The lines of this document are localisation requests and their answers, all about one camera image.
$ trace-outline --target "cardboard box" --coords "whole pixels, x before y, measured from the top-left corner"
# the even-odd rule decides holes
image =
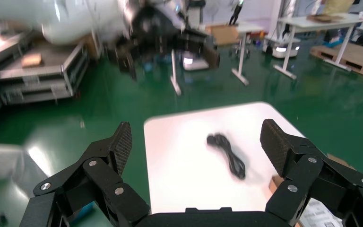
[[[91,59],[98,60],[101,57],[101,53],[100,53],[100,49],[99,49],[100,47],[95,46],[93,34],[84,36],[83,38],[79,39],[77,43],[79,43],[80,41],[84,41],[84,43],[86,44],[88,54]]]
[[[240,41],[236,26],[212,25],[205,27],[205,30],[215,37],[217,45],[237,44]]]
[[[344,166],[347,166],[351,169],[354,169],[352,166],[350,166],[346,161],[344,160],[341,160],[339,158],[337,158],[336,156],[333,156],[331,154],[328,154],[328,158],[330,160],[333,160],[337,163],[340,163]],[[269,190],[273,193],[275,193],[276,189],[279,187],[279,185],[284,181],[284,179],[278,175],[275,175],[272,177],[271,181],[269,182]],[[322,217],[320,219],[327,219],[329,218],[330,219],[330,222],[332,224],[334,224],[334,226],[336,226],[337,224],[340,224],[339,226],[342,226],[341,225],[341,220],[339,220],[338,218],[334,217],[330,211],[322,204],[320,203],[319,201],[315,200],[315,199],[311,199],[310,202],[308,203],[305,211],[305,212],[313,212],[313,213],[322,213],[324,214],[324,216],[327,216],[326,218]],[[312,226],[315,226],[313,223],[311,223],[311,220],[302,220],[303,216],[304,216],[304,213],[302,215],[302,217],[300,218],[300,223],[297,223],[296,227],[312,227]]]

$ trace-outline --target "black cable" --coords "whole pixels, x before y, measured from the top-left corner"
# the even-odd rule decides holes
[[[230,142],[227,138],[219,133],[215,135],[208,135],[207,144],[211,146],[221,147],[229,159],[229,169],[233,175],[237,176],[239,179],[245,178],[245,165],[233,152]]]

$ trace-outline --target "white desk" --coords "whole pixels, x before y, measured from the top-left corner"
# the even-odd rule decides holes
[[[356,14],[348,14],[348,13],[338,13],[334,14],[335,16],[341,16],[343,19],[337,20],[336,22],[332,23],[320,23],[307,20],[306,17],[291,17],[291,18],[281,18],[279,19],[279,23],[289,24],[291,25],[291,34],[290,34],[290,41],[286,51],[285,61],[283,63],[283,67],[278,65],[274,65],[274,68],[278,71],[282,72],[283,74],[287,75],[292,79],[296,79],[297,77],[292,74],[291,72],[287,71],[287,65],[289,63],[289,55],[292,49],[293,38],[296,32],[309,32],[309,31],[319,31],[319,30],[329,30],[329,29],[337,29],[337,28],[344,28],[348,27],[348,32],[345,36],[345,39],[342,43],[342,47],[340,48],[340,52],[337,55],[336,61],[332,60],[325,60],[326,62],[341,67],[345,70],[350,71],[351,69],[347,66],[341,65],[340,60],[342,59],[344,50],[346,49],[348,40],[350,38],[351,33],[353,32],[353,28],[357,23],[363,22]]]
[[[248,80],[242,75],[243,69],[243,61],[244,61],[244,53],[245,53],[245,44],[247,42],[247,33],[253,32],[261,32],[264,30],[263,27],[249,23],[249,22],[239,22],[237,26],[237,32],[239,33],[239,37],[242,38],[241,40],[241,49],[240,49],[240,62],[239,62],[239,69],[232,69],[232,73],[244,84],[248,85]]]
[[[259,141],[262,122],[272,118],[286,132],[303,136],[278,111],[257,102],[154,117],[144,124],[151,212],[186,208],[264,211],[268,185],[277,174]],[[207,135],[223,133],[246,165],[234,177],[224,152],[207,146]]]

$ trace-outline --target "epoxy floor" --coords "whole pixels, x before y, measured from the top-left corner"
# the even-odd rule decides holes
[[[308,56],[302,47],[290,61],[298,76],[292,81],[272,68],[283,61],[253,48],[244,64],[250,81],[245,87],[231,74],[238,61],[221,49],[218,70],[182,73],[178,70],[182,96],[176,96],[169,66],[156,66],[154,73],[139,71],[138,82],[120,74],[102,60],[91,66],[81,84],[81,98],[20,105],[0,111],[0,143],[33,149],[48,174],[78,160],[89,143],[113,134],[119,122],[129,121],[133,150],[123,179],[149,202],[144,146],[144,121],[152,116],[264,101],[273,105],[325,154],[344,159],[363,172],[363,76],[348,73]],[[0,211],[9,226],[18,226],[26,200],[12,185],[0,181]],[[96,211],[77,226],[110,226]]]

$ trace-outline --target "wooden pallet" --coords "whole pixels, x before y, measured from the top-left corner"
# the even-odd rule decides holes
[[[340,46],[329,48],[326,46],[314,46],[310,53],[318,58],[336,60]],[[340,64],[350,67],[353,71],[363,74],[363,46],[347,44]]]

